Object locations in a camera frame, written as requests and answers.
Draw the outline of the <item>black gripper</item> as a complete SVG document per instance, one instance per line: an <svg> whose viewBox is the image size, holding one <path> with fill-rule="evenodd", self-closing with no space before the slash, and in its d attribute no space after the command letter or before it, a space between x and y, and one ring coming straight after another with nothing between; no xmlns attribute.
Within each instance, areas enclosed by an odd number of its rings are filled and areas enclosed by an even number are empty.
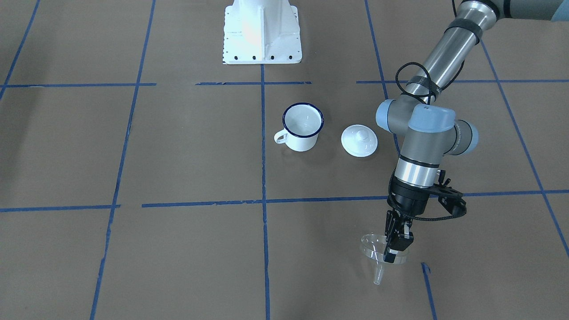
<svg viewBox="0 0 569 320"><path fill-rule="evenodd" d="M420 217L425 212L429 200L426 189L405 184L398 179L390 179L388 185L388 204L385 225L385 261L394 263L399 252L405 251L414 241L411 231L412 220L430 221Z"/></svg>

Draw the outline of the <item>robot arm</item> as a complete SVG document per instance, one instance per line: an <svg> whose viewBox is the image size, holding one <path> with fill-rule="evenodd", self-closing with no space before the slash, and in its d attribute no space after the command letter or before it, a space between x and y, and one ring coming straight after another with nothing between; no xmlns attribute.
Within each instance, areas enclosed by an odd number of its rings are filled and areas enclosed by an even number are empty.
<svg viewBox="0 0 569 320"><path fill-rule="evenodd" d="M471 152L478 144L475 126L458 120L455 111L434 105L439 95L462 71L468 53L479 45L482 35L499 20L548 20L567 22L566 0L463 0L455 7L455 18L424 63L407 63L419 71L405 84L396 77L398 99L382 102L376 112L378 126L404 138L398 162L388 184L385 237L380 255L384 263L395 263L414 241L413 221L426 221L425 207L432 196L448 215L435 221L462 217L467 213L463 194L449 186L440 169L444 156Z"/></svg>

